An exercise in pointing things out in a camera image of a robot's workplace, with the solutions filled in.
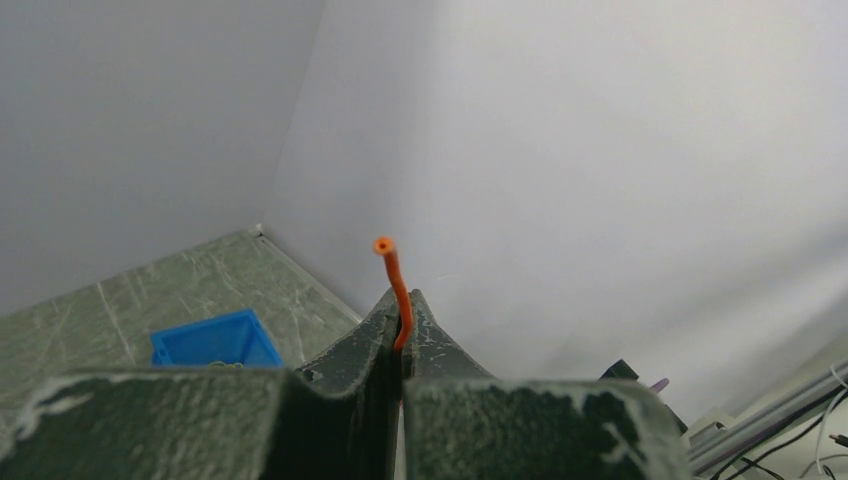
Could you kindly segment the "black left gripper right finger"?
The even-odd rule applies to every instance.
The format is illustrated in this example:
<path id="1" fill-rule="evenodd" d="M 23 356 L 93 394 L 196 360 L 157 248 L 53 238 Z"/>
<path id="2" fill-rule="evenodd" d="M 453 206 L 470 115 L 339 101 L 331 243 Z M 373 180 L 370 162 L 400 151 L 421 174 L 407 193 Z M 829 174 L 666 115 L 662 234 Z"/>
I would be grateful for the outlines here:
<path id="1" fill-rule="evenodd" d="M 404 360 L 410 479 L 689 479 L 664 402 L 635 382 L 500 379 L 410 295 Z"/>

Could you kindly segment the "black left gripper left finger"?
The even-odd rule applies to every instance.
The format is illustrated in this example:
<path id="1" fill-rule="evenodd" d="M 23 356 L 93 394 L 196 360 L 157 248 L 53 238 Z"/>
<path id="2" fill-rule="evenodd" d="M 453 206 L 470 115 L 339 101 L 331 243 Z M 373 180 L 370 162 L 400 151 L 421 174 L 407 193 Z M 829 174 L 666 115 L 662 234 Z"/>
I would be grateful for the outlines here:
<path id="1" fill-rule="evenodd" d="M 289 368 L 78 370 L 25 404 L 5 479 L 388 479 L 398 306 Z"/>

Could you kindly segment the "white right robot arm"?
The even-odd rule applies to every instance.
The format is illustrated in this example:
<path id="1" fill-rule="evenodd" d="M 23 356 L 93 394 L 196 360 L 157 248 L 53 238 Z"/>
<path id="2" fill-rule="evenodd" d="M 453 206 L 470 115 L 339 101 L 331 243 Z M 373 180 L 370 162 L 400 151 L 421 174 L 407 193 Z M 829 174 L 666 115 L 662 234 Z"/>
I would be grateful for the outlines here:
<path id="1" fill-rule="evenodd" d="M 670 380 L 666 377 L 663 377 L 650 385 L 641 383 L 639 380 L 638 373 L 624 359 L 619 359 L 615 363 L 613 363 L 603 372 L 599 379 L 635 382 L 653 391 L 656 395 L 659 395 L 665 388 L 670 385 Z M 689 430 L 689 427 L 666 402 L 664 402 L 664 406 L 666 410 L 670 413 L 672 419 L 674 420 L 679 433 L 681 435 L 685 434 Z"/>

